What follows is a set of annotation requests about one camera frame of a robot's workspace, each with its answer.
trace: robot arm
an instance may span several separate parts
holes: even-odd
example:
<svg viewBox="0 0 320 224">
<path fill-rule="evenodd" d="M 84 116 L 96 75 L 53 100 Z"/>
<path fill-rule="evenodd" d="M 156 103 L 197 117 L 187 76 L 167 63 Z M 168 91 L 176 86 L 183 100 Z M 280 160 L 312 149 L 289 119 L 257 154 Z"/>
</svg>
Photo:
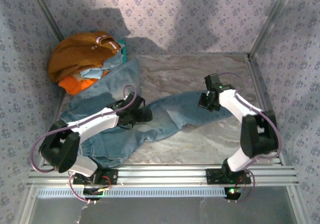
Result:
<svg viewBox="0 0 320 224">
<path fill-rule="evenodd" d="M 241 123 L 241 147 L 234 155 L 224 161 L 222 167 L 225 168 L 226 175 L 243 171 L 256 156 L 268 155 L 278 149 L 275 131 L 266 120 L 257 114 L 257 110 L 263 112 L 261 109 L 253 106 L 236 93 L 233 86 L 223 85 L 218 74 L 208 75 L 204 79 L 207 93 L 202 93 L 199 107 L 211 112 L 224 107 Z M 276 118 L 272 111 L 263 113 L 276 124 Z"/>
<path fill-rule="evenodd" d="M 68 123 L 63 120 L 56 121 L 50 131 L 68 126 L 76 127 L 47 136 L 39 148 L 40 155 L 59 173 L 73 171 L 85 177 L 91 177 L 97 171 L 98 165 L 89 157 L 78 154 L 80 144 L 106 129 L 128 125 L 133 127 L 136 123 L 152 120 L 151 110 L 145 107 L 140 108 L 141 103 L 145 102 L 140 96 L 137 96 L 128 108 L 108 114 L 127 106 L 133 98 L 134 94 L 130 93 L 125 100 L 114 102 L 98 113 L 78 121 Z"/>
</svg>

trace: jeans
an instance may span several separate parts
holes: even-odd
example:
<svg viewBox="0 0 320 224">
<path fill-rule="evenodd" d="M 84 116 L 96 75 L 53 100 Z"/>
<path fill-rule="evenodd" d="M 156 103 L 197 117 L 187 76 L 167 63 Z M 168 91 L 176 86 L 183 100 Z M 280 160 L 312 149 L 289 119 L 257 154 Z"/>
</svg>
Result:
<svg viewBox="0 0 320 224">
<path fill-rule="evenodd" d="M 67 123 L 99 112 L 108 104 L 123 99 L 125 85 L 136 86 L 140 94 L 137 59 L 116 66 L 105 77 L 77 94 L 60 119 Z M 223 107 L 214 112 L 198 107 L 202 92 L 206 90 L 170 95 L 146 105 L 152 111 L 152 121 L 136 124 L 130 130 L 120 127 L 104 130 L 84 141 L 79 147 L 79 154 L 92 158 L 103 168 L 112 168 L 127 160 L 145 141 L 157 142 L 171 137 L 186 124 L 200 126 L 232 115 Z"/>
</svg>

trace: orange towel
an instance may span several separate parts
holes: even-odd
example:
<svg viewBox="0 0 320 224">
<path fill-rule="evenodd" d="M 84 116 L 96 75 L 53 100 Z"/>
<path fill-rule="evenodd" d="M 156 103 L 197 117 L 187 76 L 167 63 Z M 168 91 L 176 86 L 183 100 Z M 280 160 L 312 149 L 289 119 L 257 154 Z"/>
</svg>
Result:
<svg viewBox="0 0 320 224">
<path fill-rule="evenodd" d="M 104 77 L 108 72 L 109 71 L 105 71 L 102 77 Z M 75 96 L 76 94 L 87 89 L 97 81 L 98 79 L 96 78 L 77 80 L 74 76 L 69 75 L 63 78 L 61 81 L 59 81 L 58 85 L 59 87 L 64 88 L 65 91 L 70 95 Z"/>
</svg>

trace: pile of clothes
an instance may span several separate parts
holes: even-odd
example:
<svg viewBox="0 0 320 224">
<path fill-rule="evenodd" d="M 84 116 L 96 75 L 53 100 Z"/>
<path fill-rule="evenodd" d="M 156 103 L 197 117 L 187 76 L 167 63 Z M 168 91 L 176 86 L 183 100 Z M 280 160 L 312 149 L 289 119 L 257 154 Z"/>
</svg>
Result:
<svg viewBox="0 0 320 224">
<path fill-rule="evenodd" d="M 54 49 L 48 63 L 52 82 L 75 96 L 126 62 L 123 41 L 104 31 L 82 32 L 67 37 Z"/>
</svg>

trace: marble surface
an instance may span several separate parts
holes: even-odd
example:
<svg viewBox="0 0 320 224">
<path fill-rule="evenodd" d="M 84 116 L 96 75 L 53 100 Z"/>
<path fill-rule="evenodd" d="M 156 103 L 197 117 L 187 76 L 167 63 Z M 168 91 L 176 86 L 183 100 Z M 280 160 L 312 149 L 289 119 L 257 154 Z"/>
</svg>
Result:
<svg viewBox="0 0 320 224">
<path fill-rule="evenodd" d="M 140 55 L 142 97 L 147 103 L 187 91 L 205 90 L 204 77 L 220 77 L 222 83 L 245 89 L 242 96 L 254 105 L 257 98 L 244 55 Z M 72 97 L 66 95 L 62 110 Z M 240 147 L 241 125 L 229 118 L 204 126 L 185 126 L 180 132 L 158 142 L 145 142 L 126 164 L 220 164 Z"/>
</svg>

